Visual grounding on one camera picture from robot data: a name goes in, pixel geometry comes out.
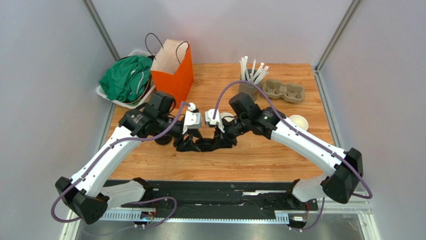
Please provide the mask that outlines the single black cup lid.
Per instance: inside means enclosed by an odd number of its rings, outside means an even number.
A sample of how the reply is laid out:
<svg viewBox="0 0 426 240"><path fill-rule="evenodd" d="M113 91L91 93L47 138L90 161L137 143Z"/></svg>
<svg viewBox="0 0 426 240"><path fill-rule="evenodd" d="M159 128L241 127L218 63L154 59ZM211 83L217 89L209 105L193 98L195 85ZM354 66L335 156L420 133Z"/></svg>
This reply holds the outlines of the single black cup lid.
<svg viewBox="0 0 426 240"><path fill-rule="evenodd" d="M211 150L211 146L213 143L213 139L212 138L200 138L197 139L196 144L199 146L200 148L200 152L212 152L213 150Z"/></svg>

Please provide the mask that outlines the orange paper bag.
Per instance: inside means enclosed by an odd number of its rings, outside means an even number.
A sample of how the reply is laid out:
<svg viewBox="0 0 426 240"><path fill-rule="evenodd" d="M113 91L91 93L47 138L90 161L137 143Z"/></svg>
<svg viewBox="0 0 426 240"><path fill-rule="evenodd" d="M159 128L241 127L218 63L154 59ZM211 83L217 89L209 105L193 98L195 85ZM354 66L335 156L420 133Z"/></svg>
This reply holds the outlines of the orange paper bag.
<svg viewBox="0 0 426 240"><path fill-rule="evenodd" d="M173 96L177 105L186 101L194 82L191 44L166 39L154 54L150 73L157 91Z"/></svg>

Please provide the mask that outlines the single white paper cup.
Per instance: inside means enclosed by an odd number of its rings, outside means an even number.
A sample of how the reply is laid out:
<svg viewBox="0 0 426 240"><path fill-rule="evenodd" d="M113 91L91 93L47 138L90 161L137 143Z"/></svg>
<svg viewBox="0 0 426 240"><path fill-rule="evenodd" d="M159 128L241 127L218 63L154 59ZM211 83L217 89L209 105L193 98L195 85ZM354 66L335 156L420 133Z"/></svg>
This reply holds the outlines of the single white paper cup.
<svg viewBox="0 0 426 240"><path fill-rule="evenodd" d="M229 112L222 112L220 113L220 117L222 119L222 121L227 121L227 122L232 122L236 117L229 113Z"/></svg>

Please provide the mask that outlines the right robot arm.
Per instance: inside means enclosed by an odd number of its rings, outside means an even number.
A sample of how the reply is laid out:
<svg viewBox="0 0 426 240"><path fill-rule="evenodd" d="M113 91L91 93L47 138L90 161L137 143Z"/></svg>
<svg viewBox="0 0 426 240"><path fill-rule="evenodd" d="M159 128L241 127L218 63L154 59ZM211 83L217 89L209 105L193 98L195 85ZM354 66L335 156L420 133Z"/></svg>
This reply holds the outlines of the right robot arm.
<svg viewBox="0 0 426 240"><path fill-rule="evenodd" d="M364 174L362 153L351 148L345 151L298 127L272 107L261 109L248 94L238 93L229 100L236 118L228 122L219 112L205 112L205 123L215 127L212 150L233 147L237 137L252 132L268 140L285 145L314 163L322 174L308 180L296 179L289 194L300 202L329 197L347 204Z"/></svg>

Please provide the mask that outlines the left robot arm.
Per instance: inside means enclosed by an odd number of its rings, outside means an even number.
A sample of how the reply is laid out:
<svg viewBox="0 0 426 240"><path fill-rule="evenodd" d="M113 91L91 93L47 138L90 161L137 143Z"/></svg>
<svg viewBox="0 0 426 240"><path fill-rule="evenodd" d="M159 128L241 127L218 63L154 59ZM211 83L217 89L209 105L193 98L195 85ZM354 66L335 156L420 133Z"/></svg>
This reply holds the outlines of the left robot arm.
<svg viewBox="0 0 426 240"><path fill-rule="evenodd" d="M70 178L60 177L55 188L59 194L50 214L60 223L55 209L63 202L78 220L90 225L97 222L106 211L143 199L152 188L142 178L105 187L104 184L120 163L143 142L164 136L178 139L197 131L202 126L202 114L194 103L182 101L163 91L155 91L148 102L128 110L119 121L109 140L95 156Z"/></svg>

